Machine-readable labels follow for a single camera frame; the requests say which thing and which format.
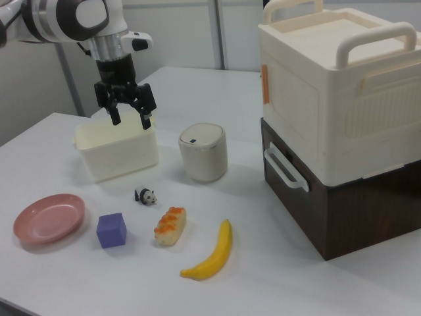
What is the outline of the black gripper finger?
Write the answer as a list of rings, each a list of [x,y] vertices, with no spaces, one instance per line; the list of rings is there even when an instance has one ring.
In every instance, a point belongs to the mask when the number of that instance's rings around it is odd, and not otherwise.
[[[106,84],[95,84],[94,90],[98,106],[106,109],[114,125],[120,124],[120,115],[117,109],[118,102],[113,89]]]
[[[156,102],[149,84],[132,87],[129,104],[139,113],[143,129],[151,127],[152,112],[156,109]]]

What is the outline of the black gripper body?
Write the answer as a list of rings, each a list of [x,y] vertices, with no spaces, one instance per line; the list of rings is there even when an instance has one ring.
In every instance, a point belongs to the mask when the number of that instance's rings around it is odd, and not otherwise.
[[[136,84],[136,71],[130,54],[111,61],[96,61],[100,81],[94,85],[98,103],[142,103],[147,88]]]

